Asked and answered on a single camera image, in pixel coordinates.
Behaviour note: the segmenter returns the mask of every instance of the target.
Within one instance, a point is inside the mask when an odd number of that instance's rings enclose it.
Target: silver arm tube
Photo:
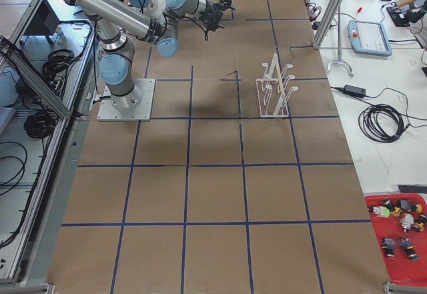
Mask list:
[[[96,13],[100,17],[107,19],[130,33],[153,43],[156,38],[151,38],[151,34],[157,27],[149,17],[135,12],[119,0],[64,0],[70,5],[81,5],[86,9]]]
[[[149,17],[135,12],[119,0],[76,0],[76,4],[88,8],[141,38],[145,38],[150,30]]]

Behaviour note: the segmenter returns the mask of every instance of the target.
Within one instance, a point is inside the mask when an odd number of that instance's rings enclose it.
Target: white table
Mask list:
[[[322,8],[320,16],[317,18],[321,21],[323,18],[324,11],[328,6],[329,0],[312,0],[317,6]],[[389,14],[387,13],[386,7],[381,10],[381,6],[390,3],[389,1],[381,0],[343,0],[341,2],[341,13],[346,13],[353,16],[357,20],[361,21],[373,21],[382,22],[386,30],[388,39],[393,40],[404,40],[414,39],[413,34],[406,27],[395,27]],[[351,49],[350,40],[348,39],[347,25],[348,21],[352,18],[342,14],[341,16],[341,35],[342,35],[342,48]],[[337,27],[333,27],[329,30],[328,36],[324,39],[321,44],[321,48],[336,48],[338,46],[338,34]],[[416,48],[419,49],[420,45],[418,42],[405,42],[405,43],[391,43],[392,48]]]
[[[326,10],[329,0],[312,0]],[[341,12],[350,14],[357,20],[382,20],[389,39],[413,39],[407,28],[395,27],[384,8],[385,18],[380,12],[384,2],[381,0],[343,0]],[[343,87],[345,84],[363,87],[367,95],[375,96],[385,87],[397,89],[408,96],[409,115],[427,118],[427,77],[421,70],[423,49],[418,42],[392,43],[393,54],[390,57],[359,55],[351,50],[348,39],[347,22],[350,17],[342,16],[342,59],[349,63],[354,78],[349,78],[347,70],[332,67],[328,75],[331,86]],[[325,69],[328,63],[335,61],[338,46],[337,27],[329,30],[320,47]],[[365,194],[397,192],[397,184],[427,184],[427,127],[409,128],[401,138],[391,144],[376,143],[369,140],[358,126],[361,111],[367,108],[358,100],[334,91],[334,99],[346,134],[348,145]],[[386,91],[371,103],[385,103],[400,112],[405,112],[403,98],[395,92]],[[423,122],[411,121],[414,125]]]

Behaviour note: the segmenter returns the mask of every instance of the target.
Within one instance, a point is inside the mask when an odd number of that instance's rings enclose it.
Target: metal rod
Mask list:
[[[313,47],[319,49],[322,44],[326,34],[329,31],[331,22],[334,19],[335,13],[340,6],[342,0],[330,0],[328,6],[326,7],[325,13],[320,23],[319,29],[316,33],[316,36],[313,40]]]
[[[338,28],[338,60],[341,61],[341,5],[338,6],[338,19],[337,19],[337,28]]]

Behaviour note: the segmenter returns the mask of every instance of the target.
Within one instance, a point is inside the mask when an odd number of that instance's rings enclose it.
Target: metal stand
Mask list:
[[[326,71],[327,74],[331,71],[332,66],[342,66],[347,69],[348,76],[353,77],[353,71],[350,64],[342,60],[342,46],[341,46],[341,7],[338,6],[338,18],[337,18],[337,28],[338,28],[338,52],[337,52],[337,59],[336,61],[332,61],[328,64],[328,70]]]
[[[135,79],[135,86],[142,92],[142,102],[137,107],[118,109],[110,99],[101,102],[98,112],[98,121],[149,121],[153,105],[155,79]],[[108,87],[105,88],[103,96],[109,96]]]
[[[278,55],[275,53],[273,55],[272,63],[270,64],[270,68],[268,68],[268,63],[262,63],[262,66],[265,67],[264,75],[262,79],[256,79],[260,116],[266,118],[288,117],[289,98],[292,92],[298,90],[298,87],[296,86],[291,86],[287,89],[289,80],[295,79],[295,76],[288,75],[285,78],[285,74],[286,71],[293,66],[286,64],[282,71],[279,66]],[[276,71],[277,77],[273,77],[274,71]],[[273,90],[272,84],[276,84],[275,91]],[[274,100],[277,99],[277,103],[274,106],[274,109],[269,110],[268,107],[272,100],[272,95],[274,96]]]

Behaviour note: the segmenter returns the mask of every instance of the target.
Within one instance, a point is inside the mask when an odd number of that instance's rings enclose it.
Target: wire bundle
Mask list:
[[[49,112],[39,111],[28,116],[24,123],[24,130],[32,139],[44,139],[53,133],[56,120]]]
[[[62,97],[69,74],[69,67],[76,62],[74,52],[70,49],[58,49],[50,52],[47,62],[41,68],[46,82],[58,96]]]
[[[389,135],[381,126],[380,117],[387,117],[397,125],[396,132]],[[359,114],[359,128],[371,140],[380,143],[392,143],[397,141],[405,130],[410,126],[405,126],[402,114],[394,107],[387,104],[371,105]]]
[[[16,174],[14,174],[14,176],[12,176],[12,178],[8,179],[6,182],[0,183],[0,187],[4,187],[4,186],[7,186],[8,184],[11,184],[11,187],[6,189],[6,191],[1,192],[0,196],[10,192],[12,189],[14,189],[19,184],[19,182],[22,180],[22,178],[25,174],[25,165],[27,164],[27,160],[28,160],[27,149],[22,144],[20,144],[18,142],[13,142],[13,141],[0,142],[0,145],[4,145],[4,144],[15,144],[15,145],[20,146],[23,149],[25,156],[24,156],[24,159],[22,159],[18,156],[14,156],[14,155],[6,155],[3,157],[0,157],[0,161],[4,161],[6,159],[14,159],[14,160],[20,162],[20,164],[21,164],[19,170],[16,172]]]

